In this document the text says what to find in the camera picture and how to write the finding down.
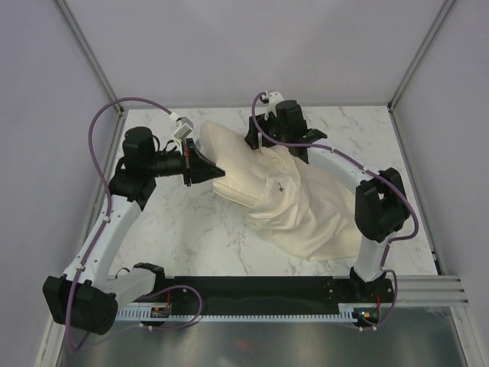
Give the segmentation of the cream pillow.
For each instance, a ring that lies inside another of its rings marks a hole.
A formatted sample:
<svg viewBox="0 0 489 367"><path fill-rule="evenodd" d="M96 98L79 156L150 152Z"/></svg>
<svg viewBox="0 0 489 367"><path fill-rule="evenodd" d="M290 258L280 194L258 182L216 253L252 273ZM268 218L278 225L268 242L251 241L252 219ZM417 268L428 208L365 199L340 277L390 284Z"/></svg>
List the cream pillow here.
<svg viewBox="0 0 489 367"><path fill-rule="evenodd" d="M215 193L244 207L256 207L265 196L272 158L251 149L243 136L215 122L202 125L199 141L204 155L225 171L224 177L212 181Z"/></svg>

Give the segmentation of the cream satin pillowcase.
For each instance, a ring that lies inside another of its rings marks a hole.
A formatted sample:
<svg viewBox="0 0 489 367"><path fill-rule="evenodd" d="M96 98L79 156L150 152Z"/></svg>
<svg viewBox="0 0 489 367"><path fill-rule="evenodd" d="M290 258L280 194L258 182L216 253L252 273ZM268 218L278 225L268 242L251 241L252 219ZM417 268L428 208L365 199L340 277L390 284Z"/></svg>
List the cream satin pillowcase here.
<svg viewBox="0 0 489 367"><path fill-rule="evenodd" d="M331 174L306 164L287 148L262 148L270 165L261 202L248 210L248 225L263 240L306 261L358 255L353 194Z"/></svg>

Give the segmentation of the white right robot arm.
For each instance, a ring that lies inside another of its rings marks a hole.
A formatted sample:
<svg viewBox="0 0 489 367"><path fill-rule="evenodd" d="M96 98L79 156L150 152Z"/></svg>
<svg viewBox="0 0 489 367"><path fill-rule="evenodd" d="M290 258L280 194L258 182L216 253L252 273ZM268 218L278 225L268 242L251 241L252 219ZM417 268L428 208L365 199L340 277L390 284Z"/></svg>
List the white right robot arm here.
<svg viewBox="0 0 489 367"><path fill-rule="evenodd" d="M384 263L392 242L408 219L416 215L409 204L400 173L394 168L375 171L345 152L327 144L327 134L310 128L300 104L279 93L262 92L251 107L264 105L264 113L252 111L245 141L248 146L285 147L296 158L332 175L355 196L355 225L361 245L351 270L350 295L364 302L377 292L376 280L384 276Z"/></svg>

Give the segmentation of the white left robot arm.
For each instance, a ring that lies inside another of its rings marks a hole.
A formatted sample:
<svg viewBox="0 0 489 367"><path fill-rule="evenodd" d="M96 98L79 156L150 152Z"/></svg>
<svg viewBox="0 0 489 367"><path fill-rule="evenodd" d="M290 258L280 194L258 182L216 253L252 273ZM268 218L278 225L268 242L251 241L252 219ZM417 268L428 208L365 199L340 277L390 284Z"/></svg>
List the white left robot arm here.
<svg viewBox="0 0 489 367"><path fill-rule="evenodd" d="M225 176L197 148L185 122L172 135L173 149L158 151L152 131L131 128L123 155L108 183L108 202L79 254L59 277L44 282L43 294L53 320L98 335L106 334L117 312L136 300L159 301L167 292L164 269L137 263L128 274L108 273L128 230L142 214L158 177L181 176L187 186Z"/></svg>

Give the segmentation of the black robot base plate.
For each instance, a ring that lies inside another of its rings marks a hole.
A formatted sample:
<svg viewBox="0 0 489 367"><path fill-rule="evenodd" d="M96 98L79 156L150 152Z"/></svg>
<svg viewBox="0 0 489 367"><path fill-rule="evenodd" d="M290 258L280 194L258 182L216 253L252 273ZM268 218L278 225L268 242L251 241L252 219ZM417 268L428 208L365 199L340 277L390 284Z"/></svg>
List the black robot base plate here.
<svg viewBox="0 0 489 367"><path fill-rule="evenodd" d="M393 285L385 276L372 285L361 285L349 278L331 276L177 276L157 277L154 291L175 289L150 302L170 302L178 314L299 314L333 313L340 304L389 304L394 299Z"/></svg>

